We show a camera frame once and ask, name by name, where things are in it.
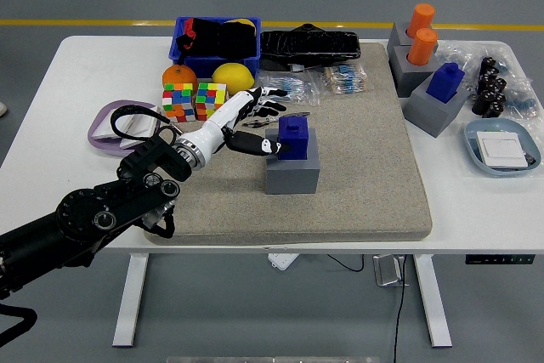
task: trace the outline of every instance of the blue plastic bin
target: blue plastic bin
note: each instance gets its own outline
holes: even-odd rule
[[[199,19],[217,21],[218,23],[224,23],[225,21],[240,19],[240,17],[198,17]],[[176,38],[184,34],[185,21],[190,17],[178,17],[176,19],[176,26],[173,30],[172,45],[170,46],[170,54],[168,57],[172,60],[173,64],[177,64],[181,53],[179,52],[178,44],[176,44]],[[245,65],[252,73],[253,77],[258,74],[258,62],[261,58],[261,20],[258,17],[246,17],[244,19],[250,20],[257,29],[257,52],[254,57],[249,57],[242,60],[229,60],[217,55],[202,56],[202,55],[188,55],[185,57],[184,64],[193,70],[198,78],[211,78],[213,72],[224,63],[240,63]]]

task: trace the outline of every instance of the rubik's cube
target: rubik's cube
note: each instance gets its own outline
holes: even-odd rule
[[[201,82],[196,92],[196,119],[206,121],[228,98],[226,84]]]
[[[189,122],[196,119],[191,100],[193,84],[165,84],[162,93],[162,107],[172,122]]]

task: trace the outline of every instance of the yellow floor line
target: yellow floor line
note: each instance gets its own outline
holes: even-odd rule
[[[263,20],[262,27],[299,27],[304,23],[326,29],[390,29],[393,23],[387,21],[297,21]],[[88,20],[88,19],[0,19],[0,26],[166,26],[173,27],[175,20]],[[465,23],[434,23],[437,30],[475,31],[544,31],[544,25],[488,25]]]

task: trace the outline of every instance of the plastic bag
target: plastic bag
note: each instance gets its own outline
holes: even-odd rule
[[[312,83],[307,71],[264,71],[258,76],[258,85],[287,91],[286,97],[270,97],[281,103],[302,105],[318,105],[320,103],[319,90]]]
[[[368,76],[357,60],[324,67],[322,82],[328,94],[354,94],[369,90]]]
[[[540,108],[529,78],[510,79],[504,89],[507,97],[505,114],[512,119],[531,119],[540,116]]]
[[[499,70],[499,77],[511,82],[523,77],[519,67],[512,57],[512,50],[500,43],[471,43],[444,40],[436,50],[436,58],[444,63],[457,63],[465,72],[460,87],[467,89],[471,94],[476,93],[478,87],[479,69],[484,57],[492,57],[495,67]]]

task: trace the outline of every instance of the packet of blue pegs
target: packet of blue pegs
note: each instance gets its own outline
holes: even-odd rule
[[[258,85],[287,91],[285,97],[269,97],[276,102],[318,105],[319,93],[312,85],[308,71],[264,71],[258,76]]]
[[[322,80],[331,94],[362,93],[369,89],[368,76],[356,61],[345,61],[325,67]]]

